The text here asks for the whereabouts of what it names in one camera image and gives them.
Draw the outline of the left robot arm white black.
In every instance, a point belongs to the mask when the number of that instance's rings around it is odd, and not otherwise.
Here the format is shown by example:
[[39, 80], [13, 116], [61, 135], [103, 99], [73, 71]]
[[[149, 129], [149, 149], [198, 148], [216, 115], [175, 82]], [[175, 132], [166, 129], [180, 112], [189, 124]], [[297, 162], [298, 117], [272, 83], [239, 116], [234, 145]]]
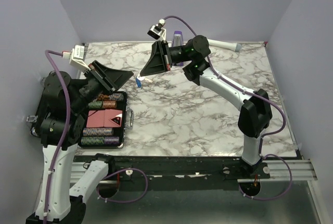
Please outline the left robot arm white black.
[[70, 183], [88, 105], [102, 93], [116, 92], [132, 76], [131, 71], [111, 69], [94, 61], [84, 79], [73, 79], [58, 69], [45, 79], [31, 127], [43, 146], [43, 181], [38, 206], [27, 223], [83, 221], [86, 203], [98, 183], [111, 179], [116, 171], [113, 157], [98, 155], [78, 182]]

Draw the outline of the white microphone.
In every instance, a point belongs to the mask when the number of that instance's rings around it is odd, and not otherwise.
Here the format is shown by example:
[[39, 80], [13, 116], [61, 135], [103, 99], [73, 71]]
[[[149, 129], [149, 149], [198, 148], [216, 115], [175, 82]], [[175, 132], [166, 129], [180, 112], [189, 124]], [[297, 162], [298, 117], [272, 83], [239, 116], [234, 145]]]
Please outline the white microphone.
[[229, 49], [234, 52], [239, 52], [242, 49], [242, 45], [239, 43], [231, 43], [231, 42], [223, 42], [223, 41], [216, 41], [208, 39], [209, 45], [214, 47], [221, 47], [225, 49]]

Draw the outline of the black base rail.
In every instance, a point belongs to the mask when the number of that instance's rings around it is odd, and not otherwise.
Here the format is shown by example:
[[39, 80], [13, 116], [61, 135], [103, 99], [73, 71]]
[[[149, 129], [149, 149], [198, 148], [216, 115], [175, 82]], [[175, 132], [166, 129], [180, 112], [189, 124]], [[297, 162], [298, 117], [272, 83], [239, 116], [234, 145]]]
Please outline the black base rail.
[[234, 191], [241, 181], [270, 178], [267, 163], [250, 168], [240, 157], [115, 156], [114, 160], [116, 170], [140, 169], [147, 176], [144, 179], [137, 171], [130, 176], [122, 172], [120, 188], [124, 191], [140, 191], [145, 185], [154, 191]]

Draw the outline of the black poker chip case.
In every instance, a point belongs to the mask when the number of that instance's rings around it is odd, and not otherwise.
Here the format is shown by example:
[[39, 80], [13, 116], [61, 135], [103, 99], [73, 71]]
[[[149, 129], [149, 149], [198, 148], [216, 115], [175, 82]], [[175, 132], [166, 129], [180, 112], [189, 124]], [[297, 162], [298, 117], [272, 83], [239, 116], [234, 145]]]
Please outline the black poker chip case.
[[[76, 144], [82, 135], [88, 113], [88, 104], [100, 94], [112, 94], [102, 91], [95, 79], [73, 79], [64, 71], [61, 73], [70, 99], [69, 127], [61, 148], [66, 150]], [[31, 124], [32, 136], [41, 139], [44, 147], [58, 145], [65, 127], [67, 107], [64, 89], [55, 72], [44, 80], [43, 93], [35, 113], [36, 120]]]

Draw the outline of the blue key tag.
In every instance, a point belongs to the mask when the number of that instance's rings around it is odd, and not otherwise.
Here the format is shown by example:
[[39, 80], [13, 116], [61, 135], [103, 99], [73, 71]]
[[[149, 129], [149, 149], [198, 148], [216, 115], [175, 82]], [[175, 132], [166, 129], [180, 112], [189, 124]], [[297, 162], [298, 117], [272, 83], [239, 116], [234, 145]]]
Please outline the blue key tag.
[[138, 88], [141, 88], [141, 87], [142, 87], [142, 80], [143, 80], [142, 77], [140, 77], [140, 76], [137, 76], [137, 77], [136, 77], [136, 84], [137, 84], [137, 87], [138, 87]]

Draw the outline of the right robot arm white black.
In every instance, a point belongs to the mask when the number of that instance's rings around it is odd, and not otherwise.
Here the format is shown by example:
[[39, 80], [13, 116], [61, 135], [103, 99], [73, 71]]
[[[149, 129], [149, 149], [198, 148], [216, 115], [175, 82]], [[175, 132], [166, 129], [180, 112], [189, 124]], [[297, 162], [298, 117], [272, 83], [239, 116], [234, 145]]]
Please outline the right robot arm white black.
[[254, 91], [243, 87], [214, 70], [206, 61], [210, 53], [208, 39], [203, 35], [176, 47], [170, 47], [167, 41], [156, 41], [138, 79], [168, 72], [175, 63], [188, 62], [183, 68], [187, 80], [215, 92], [239, 110], [238, 128], [244, 134], [239, 171], [243, 177], [251, 178], [257, 174], [257, 165], [262, 161], [261, 138], [273, 116], [268, 94], [263, 89]]

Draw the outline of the purple metronome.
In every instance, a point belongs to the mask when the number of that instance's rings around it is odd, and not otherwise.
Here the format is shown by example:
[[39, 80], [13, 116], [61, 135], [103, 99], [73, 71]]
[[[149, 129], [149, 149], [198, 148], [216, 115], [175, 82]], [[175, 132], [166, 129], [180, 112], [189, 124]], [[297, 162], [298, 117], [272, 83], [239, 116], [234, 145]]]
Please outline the purple metronome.
[[174, 31], [171, 50], [170, 50], [173, 65], [176, 65], [176, 66], [184, 65], [182, 45], [183, 45], [182, 32]]

